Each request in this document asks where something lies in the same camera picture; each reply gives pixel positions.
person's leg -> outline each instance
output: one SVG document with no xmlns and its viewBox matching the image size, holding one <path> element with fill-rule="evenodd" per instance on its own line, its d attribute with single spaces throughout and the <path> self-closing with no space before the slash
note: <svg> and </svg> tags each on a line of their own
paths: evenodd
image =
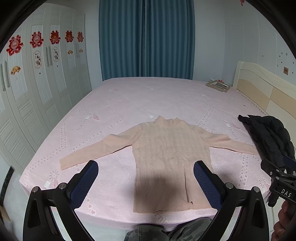
<svg viewBox="0 0 296 241">
<path fill-rule="evenodd" d="M 176 228 L 168 234 L 169 241 L 198 241 L 212 222 L 210 218 L 198 218 Z"/>
<path fill-rule="evenodd" d="M 163 227 L 141 224 L 126 234 L 124 241 L 169 241 Z"/>
</svg>

blue mesh pad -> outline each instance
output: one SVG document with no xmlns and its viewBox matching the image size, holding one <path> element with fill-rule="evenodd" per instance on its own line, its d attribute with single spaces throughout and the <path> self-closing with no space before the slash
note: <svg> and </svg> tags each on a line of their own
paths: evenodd
<svg viewBox="0 0 296 241">
<path fill-rule="evenodd" d="M 79 208 L 89 192 L 94 180 L 98 176 L 99 166 L 96 162 L 91 164 L 86 173 L 80 179 L 78 184 L 71 192 L 71 208 L 72 210 Z"/>
<path fill-rule="evenodd" d="M 198 162 L 194 164 L 193 173 L 212 208 L 219 211 L 223 203 L 221 194 Z"/>
</svg>

teal curtain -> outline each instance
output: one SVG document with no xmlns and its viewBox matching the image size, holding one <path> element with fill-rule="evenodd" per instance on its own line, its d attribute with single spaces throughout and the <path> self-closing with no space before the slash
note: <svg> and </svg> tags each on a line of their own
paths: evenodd
<svg viewBox="0 0 296 241">
<path fill-rule="evenodd" d="M 102 0 L 99 47 L 103 80 L 192 79 L 193 0 Z"/>
</svg>

sweater sleeve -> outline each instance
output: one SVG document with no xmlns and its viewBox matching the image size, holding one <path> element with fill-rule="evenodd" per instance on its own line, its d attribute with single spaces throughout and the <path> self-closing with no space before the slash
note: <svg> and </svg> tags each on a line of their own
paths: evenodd
<svg viewBox="0 0 296 241">
<path fill-rule="evenodd" d="M 118 135 L 110 134 L 97 143 L 69 154 L 60 159 L 61 169 L 64 170 L 68 167 L 109 155 L 124 147 L 133 145 L 141 135 L 142 128 L 143 124 L 138 124 Z"/>
<path fill-rule="evenodd" d="M 257 149 L 249 144 L 230 139 L 225 134 L 214 134 L 196 126 L 201 138 L 207 142 L 211 147 L 224 148 L 237 152 L 248 153 L 252 155 L 259 155 Z"/>
</svg>

pink sweater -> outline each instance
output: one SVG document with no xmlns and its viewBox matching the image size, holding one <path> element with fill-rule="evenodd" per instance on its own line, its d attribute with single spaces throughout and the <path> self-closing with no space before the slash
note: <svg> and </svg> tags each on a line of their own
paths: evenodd
<svg viewBox="0 0 296 241">
<path fill-rule="evenodd" d="M 255 147 L 213 134 L 178 118 L 138 124 L 118 135 L 69 154 L 61 169 L 111 154 L 132 145 L 136 161 L 133 211 L 170 212 L 210 208 L 193 175 L 193 165 L 202 160 L 213 171 L 209 147 L 258 155 Z"/>
</svg>

